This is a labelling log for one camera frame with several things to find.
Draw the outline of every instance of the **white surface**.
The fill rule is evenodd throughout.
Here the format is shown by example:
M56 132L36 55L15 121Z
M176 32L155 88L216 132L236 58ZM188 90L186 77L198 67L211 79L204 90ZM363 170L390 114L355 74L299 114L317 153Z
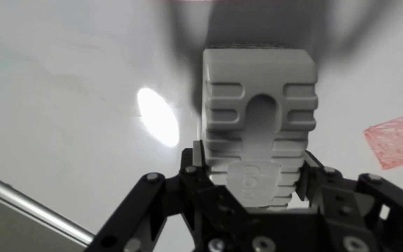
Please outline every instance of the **white surface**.
M198 118L193 67L172 55L166 3L0 2L0 179L96 231L141 174L176 172ZM354 178L379 172L362 130L403 115L403 2L382 2L391 4L383 16L375 7L370 30L352 35L359 44L345 56L352 24L380 2L333 3L310 150ZM191 23L177 35L201 45L209 2L190 4L180 18ZM177 147L142 126L142 87L173 108ZM403 167L383 177L403 186Z

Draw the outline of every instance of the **pink object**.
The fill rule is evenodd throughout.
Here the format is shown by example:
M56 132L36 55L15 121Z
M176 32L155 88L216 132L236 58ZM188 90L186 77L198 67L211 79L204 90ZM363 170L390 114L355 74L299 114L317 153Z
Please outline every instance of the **pink object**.
M403 118L368 128L365 137L383 170L403 165Z

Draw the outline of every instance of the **black metal frame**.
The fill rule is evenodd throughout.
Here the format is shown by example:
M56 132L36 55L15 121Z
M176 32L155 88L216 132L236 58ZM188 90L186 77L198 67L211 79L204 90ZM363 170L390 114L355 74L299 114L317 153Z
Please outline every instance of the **black metal frame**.
M208 167L191 167L186 149L179 174L170 179L144 175L86 252L152 251L173 214L183 216L195 252L403 252L403 191L393 184L368 174L356 182L342 179L306 153L296 193L310 209L247 213L225 186L212 185ZM379 217L383 205L390 209L386 220ZM256 237L272 245L256 248ZM221 247L212 249L209 241Z

